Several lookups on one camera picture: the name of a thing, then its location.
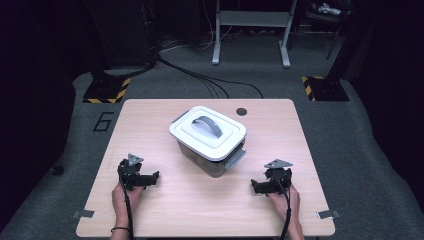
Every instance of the table surface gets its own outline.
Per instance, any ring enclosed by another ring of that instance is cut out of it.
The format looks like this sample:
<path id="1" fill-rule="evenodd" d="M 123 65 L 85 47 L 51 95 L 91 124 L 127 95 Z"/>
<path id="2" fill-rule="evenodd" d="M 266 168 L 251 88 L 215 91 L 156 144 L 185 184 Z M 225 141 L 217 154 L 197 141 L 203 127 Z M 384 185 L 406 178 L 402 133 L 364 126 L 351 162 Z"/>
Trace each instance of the table surface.
<path id="1" fill-rule="evenodd" d="M 247 128 L 246 155 L 219 178 L 212 178 L 187 159 L 169 133 L 171 122 L 194 106 L 222 113 Z M 247 114 L 239 116 L 238 108 Z M 288 99 L 137 99 L 122 107 L 85 210 L 77 227 L 80 237 L 108 237 L 115 214 L 111 191 L 117 167 L 128 153 L 144 158 L 140 174 L 160 171 L 156 186 L 147 187 L 133 214 L 138 237 L 279 236 L 283 221 L 271 200 L 255 194 L 251 179 L 266 181 L 264 165 L 275 159 L 293 163 L 292 181 L 301 195 L 300 222 L 305 236 L 330 236 L 328 210 L 294 103 Z"/>

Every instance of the black wire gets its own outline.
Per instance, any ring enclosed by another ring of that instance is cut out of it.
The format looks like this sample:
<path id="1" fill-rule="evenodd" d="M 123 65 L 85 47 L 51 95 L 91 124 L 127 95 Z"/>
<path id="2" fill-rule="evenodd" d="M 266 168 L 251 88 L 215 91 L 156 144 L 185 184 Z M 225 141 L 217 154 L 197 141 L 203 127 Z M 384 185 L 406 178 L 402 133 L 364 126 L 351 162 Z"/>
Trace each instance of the black wire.
<path id="1" fill-rule="evenodd" d="M 129 229 L 129 234 L 130 240 L 134 240 L 134 228 L 133 228 L 133 221 L 132 221 L 132 213 L 131 213 L 131 204 L 130 204 L 130 198 L 127 195 L 127 189 L 125 188 L 124 183 L 122 182 L 122 178 L 121 176 L 119 176 L 119 182 L 121 183 L 121 187 L 124 191 L 124 195 L 125 195 L 125 204 L 127 207 L 127 214 L 128 214 L 128 229 Z"/>
<path id="2" fill-rule="evenodd" d="M 219 98 L 218 92 L 215 90 L 215 88 L 213 88 L 213 86 L 208 81 L 205 81 L 202 79 L 198 79 L 198 80 L 201 81 L 206 86 L 206 88 L 209 91 L 209 94 L 211 95 L 211 98 L 214 98 L 211 89 L 215 92 L 216 97 Z"/>
<path id="3" fill-rule="evenodd" d="M 291 218 L 291 208 L 290 208 L 290 189 L 289 189 L 289 196 L 287 196 L 286 189 L 281 185 L 280 181 L 276 180 L 278 185 L 280 185 L 281 190 L 283 190 L 283 194 L 286 197 L 287 200 L 287 213 L 286 213 L 286 222 L 284 223 L 283 231 L 281 232 L 280 240 L 283 240 L 286 237 L 287 230 L 290 223 Z"/>
<path id="4" fill-rule="evenodd" d="M 187 69 L 184 69 L 184 68 L 181 68 L 181 67 L 178 67 L 178 66 L 175 66 L 175 65 L 173 65 L 172 63 L 169 63 L 169 62 L 167 62 L 167 61 L 165 61 L 163 58 L 161 58 L 161 57 L 159 57 L 158 58 L 158 61 L 160 61 L 160 62 L 162 62 L 163 64 L 165 64 L 165 65 L 168 65 L 168 66 L 170 66 L 170 67 L 172 67 L 172 68 L 175 68 L 175 69 L 177 69 L 177 70 L 179 70 L 179 71 L 181 71 L 181 72 L 183 72 L 183 73 L 185 73 L 185 74 L 188 74 L 188 75 L 190 75 L 190 76 L 192 76 L 192 77 L 194 77 L 194 78 L 196 78 L 196 79 L 198 79 L 199 81 L 201 81 L 201 82 L 203 82 L 203 83 L 205 83 L 204 81 L 206 81 L 207 82 L 207 84 L 213 84 L 213 85 L 215 85 L 215 86 L 217 86 L 218 88 L 220 88 L 224 93 L 225 93 L 225 95 L 227 96 L 227 98 L 230 98 L 229 97 L 229 95 L 228 95 L 228 93 L 227 93 L 227 91 L 225 91 L 225 89 L 224 88 L 222 88 L 221 86 L 219 86 L 218 84 L 216 84 L 216 83 L 214 83 L 213 81 L 211 81 L 208 77 L 206 77 L 206 76 L 203 76 L 203 75 L 200 75 L 200 74 L 198 74 L 198 73 L 195 73 L 195 72 L 191 72 L 191 71 L 189 71 L 189 70 L 187 70 Z"/>
<path id="5" fill-rule="evenodd" d="M 215 86 L 217 86 L 218 88 L 220 88 L 226 94 L 227 98 L 230 98 L 229 95 L 228 95 L 228 93 L 221 86 L 219 86 L 218 84 L 214 83 L 212 80 L 218 81 L 218 82 L 225 82 L 225 83 L 232 83 L 232 84 L 240 84 L 240 85 L 250 86 L 250 87 L 254 88 L 256 91 L 258 91 L 258 93 L 261 95 L 261 98 L 264 98 L 262 92 L 257 87 L 255 87 L 252 84 L 241 83 L 241 82 L 226 81 L 226 80 L 222 80 L 222 79 L 218 79 L 218 78 L 208 77 L 208 76 L 205 76 L 205 75 L 202 75 L 202 74 L 199 74 L 199 73 L 191 72 L 191 71 L 189 71 L 187 69 L 184 69 L 184 68 L 181 68 L 181 67 L 178 67 L 176 65 L 173 65 L 173 64 L 169 63 L 168 61 L 164 60 L 160 56 L 158 57 L 158 61 L 160 61 L 160 62 L 164 63 L 165 65 L 168 65 L 168 66 L 170 66 L 172 68 L 175 68 L 175 69 L 177 69 L 177 70 L 179 70 L 179 71 L 181 71 L 183 73 L 186 73 L 186 74 L 188 74 L 188 75 L 190 75 L 192 77 L 195 77 L 197 79 L 202 79 L 202 80 L 208 81 L 209 83 L 214 84 Z"/>

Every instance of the forearm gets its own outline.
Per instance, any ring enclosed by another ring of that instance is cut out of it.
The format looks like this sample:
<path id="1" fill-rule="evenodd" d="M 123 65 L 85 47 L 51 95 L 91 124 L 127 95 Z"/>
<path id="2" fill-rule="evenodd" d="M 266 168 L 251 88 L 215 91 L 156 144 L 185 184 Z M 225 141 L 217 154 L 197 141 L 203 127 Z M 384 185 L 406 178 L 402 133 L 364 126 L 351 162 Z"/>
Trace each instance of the forearm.
<path id="1" fill-rule="evenodd" d="M 290 240 L 303 240 L 305 239 L 303 237 L 303 230 L 302 225 L 300 225 L 300 222 L 298 219 L 292 219 L 289 223 L 289 228 L 287 231 L 287 235 Z"/>

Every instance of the human hand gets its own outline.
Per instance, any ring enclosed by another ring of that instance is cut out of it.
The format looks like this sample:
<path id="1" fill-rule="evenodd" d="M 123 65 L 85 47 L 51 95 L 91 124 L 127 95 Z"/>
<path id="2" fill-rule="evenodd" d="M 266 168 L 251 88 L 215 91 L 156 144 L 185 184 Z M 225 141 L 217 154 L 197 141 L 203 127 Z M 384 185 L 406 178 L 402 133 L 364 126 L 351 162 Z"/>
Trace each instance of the human hand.
<path id="1" fill-rule="evenodd" d="M 138 208 L 143 189 L 144 187 L 134 187 L 132 191 L 127 191 L 132 213 Z M 127 205 L 125 203 L 124 190 L 120 183 L 118 183 L 112 191 L 112 203 L 116 215 L 115 227 L 128 228 Z"/>
<path id="2" fill-rule="evenodd" d="M 289 192 L 291 217 L 288 228 L 288 235 L 291 240 L 304 239 L 302 225 L 300 225 L 299 222 L 300 194 L 293 186 L 293 184 L 290 186 Z M 287 199 L 284 194 L 268 193 L 267 195 L 274 203 L 278 215 L 281 217 L 281 219 L 283 219 L 283 221 L 286 221 L 288 206 Z"/>

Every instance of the gray carpet floor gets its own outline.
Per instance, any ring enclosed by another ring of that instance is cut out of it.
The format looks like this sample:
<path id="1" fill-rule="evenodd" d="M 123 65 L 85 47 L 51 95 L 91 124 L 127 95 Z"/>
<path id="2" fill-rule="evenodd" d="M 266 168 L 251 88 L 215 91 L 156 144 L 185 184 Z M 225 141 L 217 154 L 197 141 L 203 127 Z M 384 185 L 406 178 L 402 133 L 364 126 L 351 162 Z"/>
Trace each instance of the gray carpet floor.
<path id="1" fill-rule="evenodd" d="M 160 55 L 196 73 L 252 84 L 264 98 L 294 101 L 329 207 L 342 215 L 334 220 L 336 233 L 328 239 L 424 239 L 423 213 L 408 184 L 391 168 L 375 142 L 367 113 L 350 83 L 341 81 L 349 102 L 311 102 L 307 98 L 301 76 L 325 76 L 342 39 L 331 59 L 326 60 L 331 41 L 300 34 L 289 52 L 292 67 L 284 69 L 278 50 L 280 38 L 255 35 L 226 41 L 219 66 L 211 64 L 213 45 L 205 50 L 179 47 Z M 79 239 L 75 233 L 78 219 L 72 215 L 84 208 L 126 99 L 195 101 L 212 97 L 203 83 L 162 63 L 132 78 L 121 103 L 82 103 L 90 83 L 89 74 L 74 81 L 76 100 L 68 143 L 55 164 L 64 167 L 64 174 L 46 173 L 0 239 Z M 219 84 L 230 98 L 260 98 L 251 87 Z M 217 91 L 220 98 L 225 98 Z M 103 112 L 111 113 L 104 116 L 111 120 L 109 130 L 93 132 Z"/>

